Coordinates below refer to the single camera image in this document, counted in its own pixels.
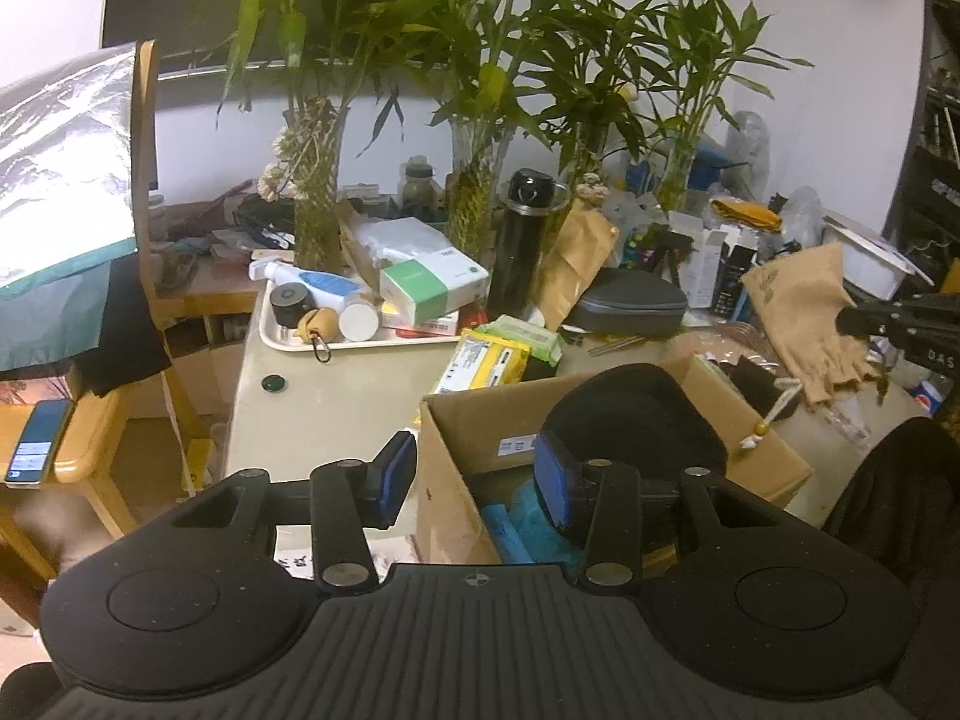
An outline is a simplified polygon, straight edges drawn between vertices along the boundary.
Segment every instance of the metal bolt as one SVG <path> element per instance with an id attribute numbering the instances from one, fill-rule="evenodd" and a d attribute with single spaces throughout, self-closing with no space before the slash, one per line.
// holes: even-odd
<path id="1" fill-rule="evenodd" d="M 598 562 L 587 569 L 587 579 L 601 587 L 619 587 L 633 577 L 634 572 L 618 562 Z"/>
<path id="2" fill-rule="evenodd" d="M 335 562 L 334 565 L 328 565 L 320 574 L 327 584 L 334 587 L 354 587 L 357 584 L 363 584 L 370 572 L 360 563 L 356 562 Z"/>

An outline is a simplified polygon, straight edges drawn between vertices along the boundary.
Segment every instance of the wooden chair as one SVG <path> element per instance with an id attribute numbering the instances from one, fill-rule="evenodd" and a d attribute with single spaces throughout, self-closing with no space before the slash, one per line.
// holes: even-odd
<path id="1" fill-rule="evenodd" d="M 152 280 L 150 240 L 148 235 L 147 197 L 155 173 L 154 107 L 158 53 L 154 43 L 141 44 L 137 51 L 136 77 L 131 105 L 131 167 L 133 168 L 133 218 L 143 283 L 155 324 L 160 320 L 157 292 Z M 213 452 L 208 429 L 197 415 L 186 395 L 176 370 L 162 374 L 168 392 L 169 412 L 178 434 L 184 456 L 191 469 L 194 487 L 200 486 L 200 474 Z M 56 450 L 47 485 L 60 485 L 80 493 L 90 502 L 97 517 L 114 537 L 120 538 L 136 528 L 136 521 L 120 490 L 110 477 L 110 468 L 120 445 L 120 437 L 128 421 L 127 399 L 131 386 L 122 386 L 98 397 L 92 392 L 83 395 L 70 418 L 64 438 Z M 0 475 L 6 472 L 3 463 L 13 456 L 14 447 L 32 406 L 0 408 Z M 13 522 L 11 513 L 0 508 L 0 536 L 6 545 L 29 568 L 27 576 L 33 586 L 45 586 L 56 572 Z M 7 598 L 0 583 L 0 597 Z M 18 608 L 21 616 L 30 620 Z"/>

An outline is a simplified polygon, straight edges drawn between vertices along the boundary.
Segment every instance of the white wall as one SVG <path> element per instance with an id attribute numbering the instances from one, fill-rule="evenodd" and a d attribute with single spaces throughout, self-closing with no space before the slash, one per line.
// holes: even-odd
<path id="1" fill-rule="evenodd" d="M 746 4 L 728 1 L 736 7 Z M 912 121 L 923 0 L 755 1 L 761 12 L 776 14 L 765 45 L 817 65 L 791 74 L 757 74 L 773 88 L 776 103 L 739 87 L 731 89 L 734 108 L 755 109 L 770 122 L 768 194 L 789 194 L 809 184 L 830 208 L 880 229 Z M 0 13 L 5 14 L 0 22 L 0 85 L 94 50 L 101 12 L 102 0 L 0 0 Z M 167 81 L 160 88 L 157 167 L 168 201 L 211 199 L 256 175 L 270 159 L 270 141 L 280 127 L 280 97 L 262 90 L 248 114 L 228 103 L 217 128 L 218 98 L 218 79 Z M 392 190 L 398 165 L 416 153 L 426 154 L 440 173 L 449 169 L 448 129 L 425 126 L 430 101 L 407 95 L 403 108 L 405 142 L 400 143 L 400 129 L 392 122 L 380 140 L 356 158 L 376 115 L 372 100 L 357 101 L 344 135 L 343 183 L 378 181 Z M 555 158 L 535 141 L 517 138 L 505 171 L 523 164 L 556 167 Z"/>

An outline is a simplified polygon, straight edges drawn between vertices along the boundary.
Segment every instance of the black thermos bottle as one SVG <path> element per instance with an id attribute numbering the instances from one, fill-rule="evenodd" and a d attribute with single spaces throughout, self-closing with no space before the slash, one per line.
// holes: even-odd
<path id="1" fill-rule="evenodd" d="M 553 178 L 531 167 L 522 167 L 510 179 L 487 298 L 491 320 L 501 314 L 523 316 L 556 186 Z"/>

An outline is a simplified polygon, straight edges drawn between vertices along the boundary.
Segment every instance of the cardboard box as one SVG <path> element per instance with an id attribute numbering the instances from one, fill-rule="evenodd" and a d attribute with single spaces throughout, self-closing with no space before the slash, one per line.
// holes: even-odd
<path id="1" fill-rule="evenodd" d="M 706 362 L 685 357 L 661 366 L 726 445 L 728 478 L 786 506 L 810 476 L 803 459 L 773 431 L 756 449 L 742 451 L 739 442 L 752 435 L 760 416 Z M 546 415 L 590 375 L 424 399 L 416 471 L 416 547 L 424 562 L 500 562 L 474 497 L 483 505 L 509 503 L 510 490 L 532 473 L 521 467 L 533 462 L 533 440 Z M 669 557 L 662 552 L 661 560 Z"/>

